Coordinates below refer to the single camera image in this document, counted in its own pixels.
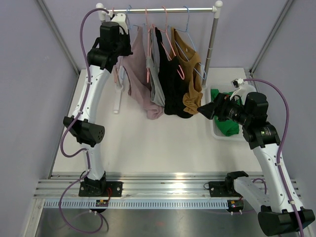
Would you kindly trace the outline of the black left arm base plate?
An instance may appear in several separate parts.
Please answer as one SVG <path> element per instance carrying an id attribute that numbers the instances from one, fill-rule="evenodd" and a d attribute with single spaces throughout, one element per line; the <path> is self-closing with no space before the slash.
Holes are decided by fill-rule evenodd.
<path id="1" fill-rule="evenodd" d="M 121 197 L 122 185 L 119 181 L 83 181 L 80 183 L 79 197 Z"/>

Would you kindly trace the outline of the mauve pink tank top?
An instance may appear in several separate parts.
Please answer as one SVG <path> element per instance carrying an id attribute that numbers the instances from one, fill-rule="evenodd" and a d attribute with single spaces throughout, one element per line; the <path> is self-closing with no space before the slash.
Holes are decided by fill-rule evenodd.
<path id="1" fill-rule="evenodd" d="M 147 118 L 158 119 L 162 106 L 151 101 L 151 84 L 147 81 L 146 56 L 143 44 L 143 28 L 139 26 L 131 46 L 132 54 L 124 56 L 121 65 L 129 81 L 128 95 L 146 112 Z"/>

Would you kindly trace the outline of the pink wire hanger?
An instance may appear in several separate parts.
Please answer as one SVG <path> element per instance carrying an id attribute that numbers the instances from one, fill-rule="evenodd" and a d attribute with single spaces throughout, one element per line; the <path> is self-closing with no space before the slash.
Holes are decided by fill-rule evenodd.
<path id="1" fill-rule="evenodd" d="M 122 84 L 119 79 L 119 67 L 120 67 L 120 64 L 115 64 L 113 67 L 114 82 L 117 88 L 122 88 Z"/>

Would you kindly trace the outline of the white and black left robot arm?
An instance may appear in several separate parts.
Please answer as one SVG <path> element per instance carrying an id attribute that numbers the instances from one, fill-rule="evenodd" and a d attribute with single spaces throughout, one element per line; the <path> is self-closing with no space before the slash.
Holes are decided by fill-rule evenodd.
<path id="1" fill-rule="evenodd" d="M 103 22 L 100 36 L 87 57 L 87 76 L 79 103 L 70 117 L 64 117 L 66 131 L 71 133 L 86 154 L 87 173 L 81 178 L 80 197 L 109 196 L 111 188 L 121 187 L 120 182 L 107 182 L 101 161 L 100 143 L 105 128 L 96 123 L 98 104 L 106 81 L 120 56 L 132 54 L 126 23 Z"/>

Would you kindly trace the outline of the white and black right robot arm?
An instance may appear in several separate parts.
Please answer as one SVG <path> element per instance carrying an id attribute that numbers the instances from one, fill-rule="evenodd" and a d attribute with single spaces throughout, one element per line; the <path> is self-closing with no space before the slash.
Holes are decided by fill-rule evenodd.
<path id="1" fill-rule="evenodd" d="M 243 171 L 227 174 L 224 190 L 237 193 L 256 211 L 258 222 L 267 236 L 299 232 L 315 221 L 314 212 L 304 208 L 298 198 L 281 157 L 281 140 L 276 128 L 267 122 L 269 103 L 264 94 L 250 92 L 245 103 L 238 104 L 238 95 L 219 93 L 213 102 L 198 108 L 207 119 L 231 120 L 242 126 L 243 137 L 256 156 L 267 185 L 264 194 Z"/>

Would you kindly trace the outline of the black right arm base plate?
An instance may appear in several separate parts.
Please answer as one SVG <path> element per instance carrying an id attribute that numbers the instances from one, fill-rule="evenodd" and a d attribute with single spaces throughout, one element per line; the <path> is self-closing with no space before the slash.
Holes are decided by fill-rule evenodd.
<path id="1" fill-rule="evenodd" d="M 224 181 L 210 181 L 204 183 L 204 189 L 209 191 L 212 198 L 231 197 L 232 194 L 228 191 Z"/>

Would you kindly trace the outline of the green tank top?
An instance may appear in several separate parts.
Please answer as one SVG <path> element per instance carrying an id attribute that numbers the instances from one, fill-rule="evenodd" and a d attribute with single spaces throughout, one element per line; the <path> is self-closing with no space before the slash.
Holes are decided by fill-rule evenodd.
<path id="1" fill-rule="evenodd" d="M 216 96 L 220 93 L 218 89 L 211 89 L 211 101 L 213 101 Z M 232 95 L 233 92 L 223 92 L 224 94 Z M 224 136 L 231 137 L 233 135 L 239 134 L 239 125 L 231 120 L 219 121 L 217 116 L 214 116 L 216 126 L 221 131 Z"/>

